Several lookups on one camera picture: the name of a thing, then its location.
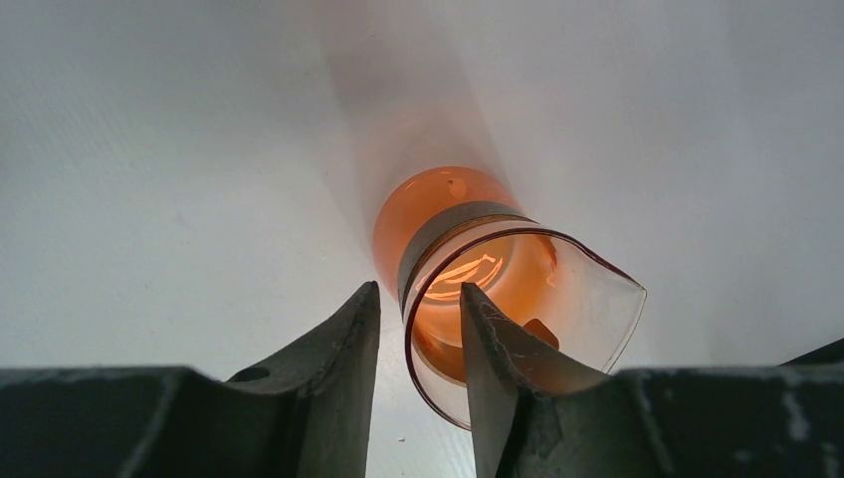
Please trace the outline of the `orange glass carafe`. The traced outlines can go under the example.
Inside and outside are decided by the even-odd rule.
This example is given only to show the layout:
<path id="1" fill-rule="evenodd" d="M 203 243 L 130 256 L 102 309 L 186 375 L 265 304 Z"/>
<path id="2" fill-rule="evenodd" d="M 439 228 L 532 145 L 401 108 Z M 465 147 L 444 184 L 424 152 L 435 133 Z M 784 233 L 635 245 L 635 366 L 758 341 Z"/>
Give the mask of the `orange glass carafe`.
<path id="1" fill-rule="evenodd" d="M 580 241 L 528 218 L 487 173 L 422 171 L 383 202 L 376 269 L 397 301 L 411 380 L 442 418 L 471 426 L 461 290 L 476 285 L 518 326 L 553 349 L 612 370 L 635 331 L 643 285 Z"/>

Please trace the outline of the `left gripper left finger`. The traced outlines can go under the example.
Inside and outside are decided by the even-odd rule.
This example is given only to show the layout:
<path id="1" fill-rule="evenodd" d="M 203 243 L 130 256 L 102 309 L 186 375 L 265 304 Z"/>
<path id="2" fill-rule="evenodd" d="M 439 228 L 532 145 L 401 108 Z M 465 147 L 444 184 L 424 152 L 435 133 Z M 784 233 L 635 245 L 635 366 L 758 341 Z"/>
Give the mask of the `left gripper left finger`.
<path id="1" fill-rule="evenodd" d="M 5 477 L 361 477 L 380 297 L 220 381 L 187 366 L 5 368 Z"/>

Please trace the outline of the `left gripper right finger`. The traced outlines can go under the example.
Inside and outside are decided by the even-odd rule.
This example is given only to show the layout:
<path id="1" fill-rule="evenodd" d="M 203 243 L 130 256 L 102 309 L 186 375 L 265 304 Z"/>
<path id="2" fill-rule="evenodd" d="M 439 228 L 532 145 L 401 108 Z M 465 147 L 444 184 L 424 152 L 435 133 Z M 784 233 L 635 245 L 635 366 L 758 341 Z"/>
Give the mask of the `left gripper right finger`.
<path id="1" fill-rule="evenodd" d="M 776 366 L 606 374 L 461 291 L 481 477 L 839 477 L 843 345 Z"/>

